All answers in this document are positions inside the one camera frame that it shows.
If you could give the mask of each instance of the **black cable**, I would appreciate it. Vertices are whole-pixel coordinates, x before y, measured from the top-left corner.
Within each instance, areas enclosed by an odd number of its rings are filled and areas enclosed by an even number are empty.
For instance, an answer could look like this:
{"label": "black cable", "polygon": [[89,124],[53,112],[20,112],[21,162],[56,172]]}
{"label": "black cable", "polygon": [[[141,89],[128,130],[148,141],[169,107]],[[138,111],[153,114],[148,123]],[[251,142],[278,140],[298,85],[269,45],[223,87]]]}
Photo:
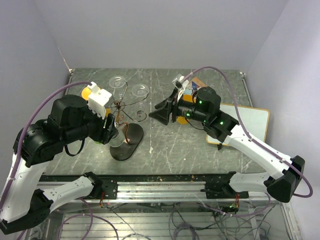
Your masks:
{"label": "black cable", "polygon": [[123,203],[123,204],[121,204],[120,206],[117,206],[117,207],[115,207],[115,208],[110,207],[110,209],[116,210],[116,209],[118,209],[118,208],[120,208],[120,207],[122,207],[123,205],[126,205],[126,204],[128,204],[128,203]]}
{"label": "black cable", "polygon": [[258,227],[251,229],[250,231],[248,231],[245,235],[243,235],[239,240],[241,240],[244,236],[248,235],[249,233],[251,233],[253,230],[257,230],[254,236],[254,239],[256,239],[257,233],[258,233],[258,229],[260,228],[261,224],[264,222],[265,218],[267,217],[267,215],[272,211],[272,209],[275,208],[276,205],[273,205],[269,211],[264,215],[264,217],[261,220],[261,223],[259,224]]}
{"label": "black cable", "polygon": [[[174,213],[175,213],[175,212],[177,212],[177,213],[179,214],[180,218],[182,219],[182,221],[183,221],[184,223],[186,223],[186,221],[184,220],[184,218],[183,218],[182,215],[180,214],[179,210],[178,210],[176,207],[174,207],[173,210],[172,210],[172,212],[171,212],[171,213],[172,213],[172,215],[171,215],[171,221],[172,221],[172,224],[174,225],[174,227],[177,228],[177,225],[174,223]],[[210,224],[210,225],[208,225],[208,226],[205,226],[205,227],[194,227],[194,229],[197,230],[197,231],[202,231],[202,230],[206,230],[206,229],[215,229],[215,227],[212,227],[212,226],[216,225],[217,223],[214,222],[214,223],[212,223],[212,224]]]}
{"label": "black cable", "polygon": [[138,237],[142,237],[142,238],[145,238],[145,239],[148,239],[148,240],[152,240],[150,237],[142,235],[142,234],[139,234],[139,233],[131,233],[131,234],[125,236],[124,238],[122,238],[122,240],[130,238],[132,236],[138,236]]}
{"label": "black cable", "polygon": [[69,152],[69,149],[68,149],[68,145],[64,145],[65,153],[66,153],[67,155],[69,155],[70,157],[77,156],[79,153],[81,153],[82,149],[84,149],[85,141],[86,141],[86,139],[84,138],[84,139],[82,140],[81,147],[80,147],[79,151],[78,151],[76,154],[70,153],[70,152]]}
{"label": "black cable", "polygon": [[198,130],[204,130],[203,128],[201,129],[201,128],[198,128],[198,127],[195,127],[195,126],[193,126],[192,124],[191,124],[191,122],[189,122],[186,118],[184,118],[185,120],[186,120],[186,122],[188,123],[188,124],[190,124],[190,126],[191,127],[193,127],[194,129],[198,129]]}
{"label": "black cable", "polygon": [[146,238],[146,239],[148,239],[148,240],[151,240],[148,236],[145,236],[145,235],[142,235],[142,234],[139,234],[139,233],[136,233],[136,231],[130,226],[130,224],[129,223],[127,223],[119,214],[117,214],[112,208],[110,208],[110,207],[106,207],[107,209],[109,209],[109,210],[111,210],[115,215],[117,215],[125,224],[127,224],[128,226],[129,226],[129,228],[132,230],[132,232],[134,232],[134,233],[132,233],[132,234],[129,234],[129,235],[131,235],[131,236],[137,236],[137,239],[138,239],[138,236],[140,236],[140,237],[144,237],[144,238]]}
{"label": "black cable", "polygon": [[269,234],[269,232],[270,232],[270,229],[271,229],[271,224],[270,223],[268,223],[267,221],[262,221],[262,222],[265,222],[266,224],[268,224],[269,225],[269,228],[268,228],[268,231],[264,231],[265,232],[265,237]]}

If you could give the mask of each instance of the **gray wall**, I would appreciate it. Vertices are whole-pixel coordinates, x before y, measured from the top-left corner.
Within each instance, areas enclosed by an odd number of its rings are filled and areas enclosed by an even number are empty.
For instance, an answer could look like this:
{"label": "gray wall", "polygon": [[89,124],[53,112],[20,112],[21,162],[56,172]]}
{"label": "gray wall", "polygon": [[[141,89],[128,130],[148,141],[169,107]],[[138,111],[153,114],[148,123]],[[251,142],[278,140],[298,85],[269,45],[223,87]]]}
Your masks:
{"label": "gray wall", "polygon": [[[253,105],[270,110],[267,142],[305,161],[314,188],[292,203],[304,239],[319,239],[320,1],[290,0],[247,72]],[[297,192],[308,193],[305,184]]]}
{"label": "gray wall", "polygon": [[[13,144],[32,112],[66,84],[69,70],[33,0],[1,0],[0,188],[8,176]],[[48,116],[50,106],[40,113]],[[0,239],[13,239],[13,236]]]}
{"label": "gray wall", "polygon": [[288,0],[35,0],[70,68],[246,71]]}

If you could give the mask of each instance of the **table surface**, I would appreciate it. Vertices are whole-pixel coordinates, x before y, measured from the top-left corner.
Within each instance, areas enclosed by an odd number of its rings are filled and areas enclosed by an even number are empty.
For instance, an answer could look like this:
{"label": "table surface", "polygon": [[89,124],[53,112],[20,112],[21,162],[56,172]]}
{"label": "table surface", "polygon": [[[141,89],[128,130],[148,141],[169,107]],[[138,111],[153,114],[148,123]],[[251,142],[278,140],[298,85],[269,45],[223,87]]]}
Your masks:
{"label": "table surface", "polygon": [[[138,118],[137,111],[147,114],[154,110],[155,104],[167,98],[173,91],[172,80],[177,74],[187,75],[191,69],[123,69],[123,68],[77,68],[73,70],[70,81],[93,81],[111,93],[109,79],[114,76],[124,76],[128,82],[128,90],[123,101],[126,104],[138,100],[131,93],[135,84],[143,83],[149,86],[147,99],[137,104],[127,106],[126,112]],[[225,70],[236,94],[237,102],[242,106],[250,106],[244,83],[239,71]],[[222,76],[214,70],[203,70],[195,75],[205,84],[215,89],[221,96],[221,102],[232,104],[231,93]],[[68,94],[81,95],[84,86],[74,86]],[[144,130],[144,138],[133,156],[126,161],[114,160],[109,153],[109,146],[96,144],[86,139],[82,152],[70,157],[65,152],[58,154],[50,162],[47,175],[82,175],[94,172],[97,175],[162,175],[162,174],[213,174],[237,171],[242,173],[261,173],[264,169],[240,151],[224,146],[217,146],[206,141],[206,133],[196,130],[190,125],[177,122],[162,125],[147,117],[139,122]],[[69,150],[76,153],[80,141],[72,143]]]}

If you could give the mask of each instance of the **purple cable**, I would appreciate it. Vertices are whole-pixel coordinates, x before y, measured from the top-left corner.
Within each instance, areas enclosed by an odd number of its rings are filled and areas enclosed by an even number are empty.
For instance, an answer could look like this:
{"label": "purple cable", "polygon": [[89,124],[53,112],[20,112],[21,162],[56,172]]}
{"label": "purple cable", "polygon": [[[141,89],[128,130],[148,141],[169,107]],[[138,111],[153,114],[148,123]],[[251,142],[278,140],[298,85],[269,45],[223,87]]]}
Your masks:
{"label": "purple cable", "polygon": [[[79,198],[79,200],[81,200],[81,201],[88,207],[89,212],[90,212],[90,215],[89,215],[89,216],[91,217],[91,221],[90,221],[89,228],[88,228],[88,230],[86,231],[86,233],[83,235],[83,237],[81,238],[81,240],[84,240],[84,239],[87,237],[87,235],[89,234],[89,232],[90,232],[90,230],[91,230],[91,227],[92,227],[92,224],[94,223],[94,213],[92,212],[92,209],[91,209],[89,203],[87,203],[86,200],[84,200],[84,199],[82,199],[82,198]],[[67,218],[63,223],[61,223],[61,225],[60,225],[59,228],[58,228],[58,231],[56,232],[56,240],[59,240],[59,239],[60,239],[60,233],[61,233],[61,230],[62,230],[64,224],[65,224],[68,220],[70,220],[70,219],[72,219],[72,218],[75,218],[75,216],[71,216],[71,217]]]}
{"label": "purple cable", "polygon": [[90,229],[91,229],[91,227],[92,227],[93,219],[94,219],[94,218],[100,219],[100,220],[102,220],[102,221],[105,221],[107,224],[109,224],[109,225],[113,228],[113,230],[114,230],[114,232],[115,232],[116,239],[119,240],[119,235],[118,235],[118,232],[117,232],[116,227],[115,227],[111,222],[109,222],[108,220],[106,220],[106,219],[104,219],[104,218],[102,218],[102,217],[93,215],[93,212],[92,212],[92,209],[91,209],[90,205],[89,205],[84,199],[81,199],[81,198],[79,198],[79,199],[80,199],[81,201],[83,201],[83,202],[88,206],[88,209],[89,209],[89,211],[90,211],[90,214],[87,214],[87,213],[86,213],[86,214],[79,213],[79,214],[76,214],[76,215],[73,215],[73,216],[68,217],[68,218],[67,218],[66,220],[64,220],[63,223],[61,223],[61,225],[59,226],[58,232],[57,232],[57,234],[56,234],[56,239],[59,240],[60,232],[61,232],[61,230],[62,230],[63,225],[64,225],[66,222],[68,222],[70,219],[87,216],[87,217],[91,217],[91,222],[90,222],[90,226],[89,226],[88,230],[86,231],[85,235],[81,238],[81,240],[85,239],[86,236],[88,235],[88,233],[89,233],[89,231],[90,231]]}
{"label": "purple cable", "polygon": [[23,230],[23,231],[20,233],[20,235],[18,236],[18,238],[17,238],[16,240],[22,239],[22,237],[25,235],[26,231],[27,231],[27,230]]}
{"label": "purple cable", "polygon": [[187,222],[183,222],[179,224],[179,226],[174,230],[173,233],[173,239],[176,240],[178,237],[178,234],[181,232],[181,230],[190,230],[192,233],[192,240],[199,240],[199,235],[197,234],[195,228]]}
{"label": "purple cable", "polygon": [[20,138],[19,138],[19,143],[18,143],[18,149],[17,149],[17,153],[16,153],[16,160],[15,160],[15,163],[13,165],[13,168],[12,168],[12,171],[11,171],[11,174],[9,176],[9,181],[7,183],[7,185],[5,186],[4,190],[3,190],[3,194],[2,194],[2,197],[1,197],[1,200],[0,200],[0,211],[3,209],[3,206],[5,204],[5,200],[7,198],[7,195],[8,195],[8,192],[10,190],[10,187],[12,185],[12,182],[14,181],[15,179],[15,176],[16,176],[16,173],[17,173],[17,170],[18,170],[18,167],[19,167],[19,164],[20,164],[20,160],[21,160],[21,150],[22,150],[22,144],[23,144],[23,141],[25,139],[25,136],[26,136],[26,133],[27,133],[27,130],[28,130],[28,127],[30,126],[30,124],[32,123],[32,121],[35,119],[35,117],[37,116],[37,114],[40,112],[40,110],[47,104],[47,102],[49,102],[54,96],[56,96],[58,93],[61,93],[62,91],[70,88],[70,87],[73,87],[73,86],[76,86],[76,85],[91,85],[91,82],[88,82],[88,81],[80,81],[80,82],[74,82],[74,83],[70,83],[70,84],[67,84],[61,88],[59,88],[58,90],[56,90],[54,93],[52,93],[50,96],[48,96],[39,106],[38,108],[33,112],[33,114],[31,115],[29,121],[27,122],[27,124],[24,126],[23,130],[22,130],[22,133],[20,135]]}
{"label": "purple cable", "polygon": [[189,79],[193,74],[203,70],[203,69],[213,69],[213,70],[216,70],[218,73],[220,73],[223,78],[225,79],[226,83],[228,84],[228,87],[229,87],[229,90],[231,92],[231,96],[232,96],[232,100],[233,100],[233,104],[234,104],[234,108],[235,108],[235,112],[236,112],[236,115],[238,117],[238,120],[239,120],[239,123],[245,133],[245,135],[253,142],[255,143],[256,145],[258,145],[260,148],[264,149],[265,151],[267,151],[268,153],[270,153],[271,155],[273,155],[275,158],[279,159],[280,161],[283,161],[287,166],[289,166],[291,169],[293,169],[304,181],[305,183],[307,184],[308,188],[309,188],[309,194],[307,195],[301,195],[301,194],[297,194],[297,193],[294,193],[293,195],[296,196],[296,197],[300,197],[300,198],[310,198],[313,194],[314,194],[314,190],[310,184],[310,182],[308,181],[308,179],[302,174],[302,172],[300,172],[295,166],[293,166],[291,163],[289,163],[288,161],[282,159],[282,157],[280,157],[278,154],[276,154],[275,152],[273,152],[272,150],[270,150],[269,148],[265,147],[264,145],[262,145],[260,142],[258,142],[257,140],[253,139],[249,132],[247,131],[241,117],[240,117],[240,113],[239,113],[239,109],[238,109],[238,104],[237,104],[237,100],[236,100],[236,95],[235,95],[235,92],[231,86],[231,83],[228,79],[228,77],[224,74],[224,72],[222,72],[220,69],[214,67],[214,66],[203,66],[203,67],[200,67],[192,72],[190,72],[187,76],[184,77],[184,79],[182,80],[182,83],[184,81],[186,81],[187,79]]}

